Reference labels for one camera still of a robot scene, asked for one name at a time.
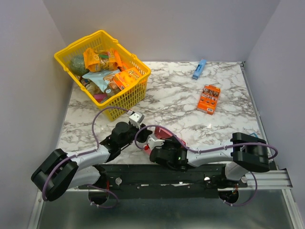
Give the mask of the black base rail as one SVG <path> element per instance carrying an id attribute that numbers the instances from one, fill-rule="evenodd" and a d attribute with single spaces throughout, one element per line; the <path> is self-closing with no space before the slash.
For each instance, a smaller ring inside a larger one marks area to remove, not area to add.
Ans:
<path id="1" fill-rule="evenodd" d="M 119 199 L 218 198 L 221 189 L 247 187 L 225 179 L 224 164 L 203 165 L 187 171 L 158 165 L 95 165 L 96 187 L 109 188 Z"/>

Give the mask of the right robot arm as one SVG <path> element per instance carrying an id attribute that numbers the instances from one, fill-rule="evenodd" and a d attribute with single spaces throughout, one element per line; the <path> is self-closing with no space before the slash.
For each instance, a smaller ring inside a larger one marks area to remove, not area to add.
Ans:
<path id="1" fill-rule="evenodd" d="M 209 163 L 227 162 L 224 172 L 219 175 L 220 183 L 230 187 L 248 172 L 264 173 L 270 171 L 268 149 L 274 150 L 263 139 L 233 133 L 232 138 L 219 146 L 202 146 L 190 149 L 176 137 L 157 138 L 149 136 L 147 146 L 150 161 L 172 170 L 186 171 Z"/>

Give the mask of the pink paper box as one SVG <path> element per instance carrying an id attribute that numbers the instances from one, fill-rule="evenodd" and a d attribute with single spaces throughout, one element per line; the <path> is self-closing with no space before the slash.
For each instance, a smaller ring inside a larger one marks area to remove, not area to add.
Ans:
<path id="1" fill-rule="evenodd" d="M 173 136 L 169 131 L 160 127 L 156 127 L 153 134 L 159 139 L 164 139 L 164 138 L 167 139 Z M 150 155 L 151 149 L 148 147 L 148 145 L 144 146 L 144 152 Z"/>

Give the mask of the green melon ball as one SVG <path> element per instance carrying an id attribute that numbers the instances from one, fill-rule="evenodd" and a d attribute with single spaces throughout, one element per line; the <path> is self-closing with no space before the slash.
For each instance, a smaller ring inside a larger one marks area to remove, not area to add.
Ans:
<path id="1" fill-rule="evenodd" d="M 70 61 L 70 69 L 78 76 L 83 76 L 88 72 L 88 70 L 85 68 L 83 55 L 75 55 L 72 57 Z"/>

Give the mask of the orange product box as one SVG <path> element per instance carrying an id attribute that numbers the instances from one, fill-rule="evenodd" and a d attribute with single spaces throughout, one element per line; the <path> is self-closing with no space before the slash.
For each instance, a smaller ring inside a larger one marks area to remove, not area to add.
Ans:
<path id="1" fill-rule="evenodd" d="M 217 107 L 220 93 L 220 88 L 211 84 L 206 84 L 202 90 L 199 102 L 197 104 L 197 110 L 205 112 L 209 115 L 213 115 Z"/>

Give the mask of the orange snack bag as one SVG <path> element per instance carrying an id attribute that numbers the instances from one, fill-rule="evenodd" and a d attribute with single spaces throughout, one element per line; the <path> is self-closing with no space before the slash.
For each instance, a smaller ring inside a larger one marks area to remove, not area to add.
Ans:
<path id="1" fill-rule="evenodd" d="M 115 71 L 122 68 L 121 57 L 118 51 L 113 48 L 97 51 L 88 48 L 83 53 L 83 57 L 85 68 L 90 72 Z"/>

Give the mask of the yellow plastic basket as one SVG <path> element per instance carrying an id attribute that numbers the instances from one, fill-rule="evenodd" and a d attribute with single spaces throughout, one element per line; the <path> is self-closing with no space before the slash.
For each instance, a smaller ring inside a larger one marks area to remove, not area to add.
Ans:
<path id="1" fill-rule="evenodd" d="M 104 103 L 97 102 L 93 95 L 89 93 L 85 86 L 83 86 L 77 77 L 71 72 L 69 67 L 72 57 L 77 54 L 82 54 L 87 48 L 93 48 L 95 50 L 104 50 L 107 48 L 115 49 L 119 53 L 123 64 L 129 68 L 136 68 L 142 77 L 134 85 L 122 90 Z M 125 49 L 117 39 L 113 38 L 104 30 L 96 31 L 74 41 L 64 49 L 56 52 L 54 58 L 99 109 L 108 106 L 118 106 L 129 109 L 145 97 L 148 77 L 151 74 L 150 68 L 138 59 L 135 54 L 130 53 Z"/>

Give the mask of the blue small box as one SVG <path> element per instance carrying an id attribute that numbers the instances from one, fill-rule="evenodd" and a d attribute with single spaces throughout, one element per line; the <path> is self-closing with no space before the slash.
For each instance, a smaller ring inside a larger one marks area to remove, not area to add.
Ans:
<path id="1" fill-rule="evenodd" d="M 206 65 L 206 59 L 201 59 L 192 75 L 192 78 L 198 80 Z"/>

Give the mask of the light blue snack bag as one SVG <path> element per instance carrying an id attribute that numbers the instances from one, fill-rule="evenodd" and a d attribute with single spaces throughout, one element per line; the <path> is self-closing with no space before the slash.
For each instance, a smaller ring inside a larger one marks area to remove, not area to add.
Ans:
<path id="1" fill-rule="evenodd" d="M 118 89 L 117 84 L 114 82 L 114 77 L 120 70 L 115 71 L 100 71 L 100 72 L 89 72 L 82 77 L 88 79 L 96 84 L 99 89 L 104 93 L 107 88 L 116 90 Z"/>

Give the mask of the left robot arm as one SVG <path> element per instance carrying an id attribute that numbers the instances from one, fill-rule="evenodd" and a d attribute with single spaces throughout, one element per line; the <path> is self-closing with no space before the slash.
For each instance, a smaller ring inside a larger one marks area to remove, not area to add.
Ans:
<path id="1" fill-rule="evenodd" d="M 133 126 L 130 122 L 118 122 L 111 134 L 96 148 L 75 153 L 55 149 L 31 176 L 32 182 L 42 192 L 44 201 L 54 201 L 77 184 L 75 174 L 83 169 L 114 160 L 134 141 L 146 143 L 153 131 Z"/>

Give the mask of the orange cracker box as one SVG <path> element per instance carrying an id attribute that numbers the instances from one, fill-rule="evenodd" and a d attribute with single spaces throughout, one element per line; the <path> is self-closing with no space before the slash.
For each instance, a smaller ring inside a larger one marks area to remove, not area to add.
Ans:
<path id="1" fill-rule="evenodd" d="M 113 80 L 122 91 L 134 85 L 141 77 L 142 75 L 140 72 L 135 67 L 132 67 L 122 72 L 116 73 Z"/>

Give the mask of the pink item in basket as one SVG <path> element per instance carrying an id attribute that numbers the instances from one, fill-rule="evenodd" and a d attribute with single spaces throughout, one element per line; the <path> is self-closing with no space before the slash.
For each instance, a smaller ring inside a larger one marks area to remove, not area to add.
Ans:
<path id="1" fill-rule="evenodd" d="M 98 103 L 104 103 L 108 100 L 107 94 L 95 94 L 93 97 Z"/>

